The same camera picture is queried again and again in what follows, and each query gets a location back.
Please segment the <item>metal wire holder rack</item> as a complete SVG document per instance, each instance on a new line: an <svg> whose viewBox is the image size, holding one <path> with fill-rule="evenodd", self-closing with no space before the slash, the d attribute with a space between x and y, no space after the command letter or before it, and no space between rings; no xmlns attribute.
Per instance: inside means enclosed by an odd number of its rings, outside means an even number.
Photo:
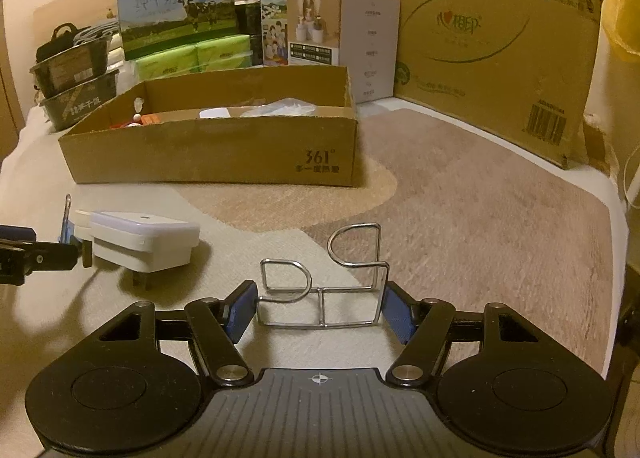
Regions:
<svg viewBox="0 0 640 458"><path fill-rule="evenodd" d="M335 249L338 239L355 232L356 241L370 241L360 260ZM381 257L382 227L376 222L349 224L326 241L326 257L334 269L314 278L302 262L265 258L259 263L257 322L269 328L330 330L376 326L390 265Z"/></svg>

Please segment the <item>doraemon toy figure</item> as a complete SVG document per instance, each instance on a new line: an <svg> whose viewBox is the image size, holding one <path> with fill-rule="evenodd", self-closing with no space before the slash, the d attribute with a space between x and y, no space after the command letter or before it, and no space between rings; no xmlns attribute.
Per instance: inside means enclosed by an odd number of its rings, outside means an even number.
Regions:
<svg viewBox="0 0 640 458"><path fill-rule="evenodd" d="M111 129L129 128L129 127L142 127L158 125L160 123L160 116L157 114L144 114L144 99L134 99L134 114L131 118L125 122L116 123L112 125Z"/></svg>

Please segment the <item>white remote control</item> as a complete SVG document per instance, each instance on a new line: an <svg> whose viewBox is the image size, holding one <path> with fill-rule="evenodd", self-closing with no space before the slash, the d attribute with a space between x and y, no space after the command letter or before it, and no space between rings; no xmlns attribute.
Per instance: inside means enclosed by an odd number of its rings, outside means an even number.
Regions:
<svg viewBox="0 0 640 458"><path fill-rule="evenodd" d="M201 119L229 118L230 116L231 114L227 107L205 108L205 110L201 110L198 113L198 117Z"/></svg>

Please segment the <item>blue binder clip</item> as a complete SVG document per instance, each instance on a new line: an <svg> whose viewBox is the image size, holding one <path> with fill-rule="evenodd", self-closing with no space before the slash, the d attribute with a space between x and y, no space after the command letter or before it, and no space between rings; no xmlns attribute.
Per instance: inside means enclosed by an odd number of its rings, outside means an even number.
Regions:
<svg viewBox="0 0 640 458"><path fill-rule="evenodd" d="M70 222L70 208L72 207L72 197L70 194L65 196L64 209L61 221L61 232L58 241L61 244L68 244L73 236L73 224Z"/></svg>

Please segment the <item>white power adapter block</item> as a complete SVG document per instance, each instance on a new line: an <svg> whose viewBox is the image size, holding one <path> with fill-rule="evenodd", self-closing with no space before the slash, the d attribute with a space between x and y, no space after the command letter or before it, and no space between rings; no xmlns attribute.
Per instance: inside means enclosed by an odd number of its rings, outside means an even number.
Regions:
<svg viewBox="0 0 640 458"><path fill-rule="evenodd" d="M152 213L94 211L89 225L93 256L127 270L144 289L152 274L188 265L200 242L198 223Z"/></svg>

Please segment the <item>wooden door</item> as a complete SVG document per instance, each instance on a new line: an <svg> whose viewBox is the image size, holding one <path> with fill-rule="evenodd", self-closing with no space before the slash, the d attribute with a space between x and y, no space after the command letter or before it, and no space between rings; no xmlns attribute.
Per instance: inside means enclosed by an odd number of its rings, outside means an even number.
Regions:
<svg viewBox="0 0 640 458"><path fill-rule="evenodd" d="M11 72L4 15L0 15L0 157L6 159L17 147L25 119L18 103L14 80Z"/></svg>

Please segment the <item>lower black food tub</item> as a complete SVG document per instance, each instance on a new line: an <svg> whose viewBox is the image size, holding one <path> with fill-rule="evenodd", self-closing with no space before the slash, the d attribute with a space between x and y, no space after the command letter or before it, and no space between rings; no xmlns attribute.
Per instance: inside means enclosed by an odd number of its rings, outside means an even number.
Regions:
<svg viewBox="0 0 640 458"><path fill-rule="evenodd" d="M62 131L81 121L102 104L111 101L117 94L118 70L109 70L57 96L46 99L42 107L55 131Z"/></svg>

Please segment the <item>black food tub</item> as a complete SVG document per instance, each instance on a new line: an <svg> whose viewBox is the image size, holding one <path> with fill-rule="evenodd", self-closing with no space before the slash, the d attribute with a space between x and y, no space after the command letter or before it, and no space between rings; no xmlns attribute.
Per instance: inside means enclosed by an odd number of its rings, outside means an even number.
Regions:
<svg viewBox="0 0 640 458"><path fill-rule="evenodd" d="M106 73L111 36L77 44L37 63L29 73L46 99Z"/></svg>
<svg viewBox="0 0 640 458"><path fill-rule="evenodd" d="M111 101L117 94L118 70L109 70L57 96L46 99L42 107L55 131L62 131L81 121L102 104Z"/></svg>

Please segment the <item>open brown cardboard tray box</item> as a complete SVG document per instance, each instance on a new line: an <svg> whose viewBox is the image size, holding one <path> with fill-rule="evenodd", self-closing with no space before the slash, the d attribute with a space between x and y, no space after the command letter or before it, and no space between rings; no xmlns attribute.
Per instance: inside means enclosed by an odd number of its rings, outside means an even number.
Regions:
<svg viewBox="0 0 640 458"><path fill-rule="evenodd" d="M158 125L111 129L134 99ZM243 117L254 106L294 98L314 116ZM227 107L229 118L201 119ZM346 68L248 67L140 82L60 137L77 183L208 182L349 186L358 119Z"/></svg>

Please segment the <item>black laptop bag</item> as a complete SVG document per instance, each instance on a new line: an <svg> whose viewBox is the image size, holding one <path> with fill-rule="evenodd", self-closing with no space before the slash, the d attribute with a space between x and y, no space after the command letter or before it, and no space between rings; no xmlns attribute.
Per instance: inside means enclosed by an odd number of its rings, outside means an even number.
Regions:
<svg viewBox="0 0 640 458"><path fill-rule="evenodd" d="M73 23L64 23L58 25L53 30L51 39L41 46L36 51L36 62L49 59L53 55L72 48L74 45L75 37L85 30L85 27L78 28Z"/></svg>

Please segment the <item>green tissue pack left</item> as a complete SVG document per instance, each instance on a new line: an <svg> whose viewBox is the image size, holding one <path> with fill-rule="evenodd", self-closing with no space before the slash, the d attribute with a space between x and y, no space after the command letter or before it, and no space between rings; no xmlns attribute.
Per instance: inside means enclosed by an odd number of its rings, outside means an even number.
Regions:
<svg viewBox="0 0 640 458"><path fill-rule="evenodd" d="M136 61L140 80L198 73L198 51L194 46L182 46L142 56Z"/></svg>

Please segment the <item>green tissue pack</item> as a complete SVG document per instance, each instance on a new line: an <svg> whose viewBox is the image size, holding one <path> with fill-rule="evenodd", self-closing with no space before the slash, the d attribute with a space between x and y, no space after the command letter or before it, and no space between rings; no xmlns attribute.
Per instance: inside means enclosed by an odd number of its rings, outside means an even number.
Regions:
<svg viewBox="0 0 640 458"><path fill-rule="evenodd" d="M198 73L198 51L194 46L182 46L142 56L136 61L140 80Z"/></svg>
<svg viewBox="0 0 640 458"><path fill-rule="evenodd" d="M201 41L195 44L198 68L201 72L234 70L253 64L250 36L234 35Z"/></svg>

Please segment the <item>green tissue pack right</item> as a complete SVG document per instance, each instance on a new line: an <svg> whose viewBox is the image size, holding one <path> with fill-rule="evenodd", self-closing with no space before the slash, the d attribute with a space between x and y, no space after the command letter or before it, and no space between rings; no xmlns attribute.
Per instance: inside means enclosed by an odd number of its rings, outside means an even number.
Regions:
<svg viewBox="0 0 640 458"><path fill-rule="evenodd" d="M253 64L250 36L234 35L201 41L195 44L198 68L201 72L234 70Z"/></svg>

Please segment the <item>green cow milk carton box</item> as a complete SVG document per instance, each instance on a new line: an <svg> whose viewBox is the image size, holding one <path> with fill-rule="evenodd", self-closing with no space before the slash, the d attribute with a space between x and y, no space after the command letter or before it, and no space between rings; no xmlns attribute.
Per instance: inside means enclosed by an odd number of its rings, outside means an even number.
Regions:
<svg viewBox="0 0 640 458"><path fill-rule="evenodd" d="M116 0L125 58L238 31L235 0Z"/></svg>

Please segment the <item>large brown cardboard carton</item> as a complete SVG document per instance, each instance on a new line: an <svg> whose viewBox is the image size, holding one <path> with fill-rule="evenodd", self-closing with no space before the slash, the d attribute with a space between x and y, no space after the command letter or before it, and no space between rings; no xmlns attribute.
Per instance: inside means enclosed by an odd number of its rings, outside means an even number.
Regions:
<svg viewBox="0 0 640 458"><path fill-rule="evenodd" d="M602 0L399 0L398 98L565 167L596 60Z"/></svg>

